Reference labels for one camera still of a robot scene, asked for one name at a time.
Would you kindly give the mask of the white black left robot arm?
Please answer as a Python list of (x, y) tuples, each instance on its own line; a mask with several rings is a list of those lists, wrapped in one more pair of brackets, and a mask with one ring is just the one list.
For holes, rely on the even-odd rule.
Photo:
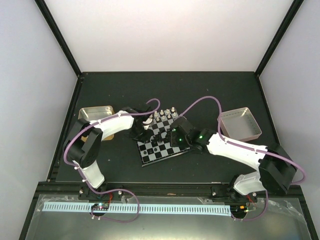
[(148, 130), (151, 124), (150, 115), (158, 109), (159, 106), (151, 109), (146, 103), (141, 109), (125, 107), (115, 114), (97, 120), (80, 118), (73, 125), (64, 142), (62, 158), (65, 164), (79, 172), (95, 199), (103, 199), (108, 192), (104, 185), (105, 177), (97, 162), (103, 140), (129, 130), (135, 141), (146, 142), (152, 134), (152, 131)]

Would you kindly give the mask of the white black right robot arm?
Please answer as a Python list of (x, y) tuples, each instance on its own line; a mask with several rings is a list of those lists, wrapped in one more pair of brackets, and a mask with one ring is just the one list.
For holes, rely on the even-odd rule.
[(174, 120), (169, 133), (172, 147), (225, 157), (254, 170), (235, 175), (229, 183), (227, 195), (234, 202), (261, 191), (286, 195), (298, 169), (277, 143), (265, 146), (241, 142), (208, 128), (197, 129), (185, 117)]

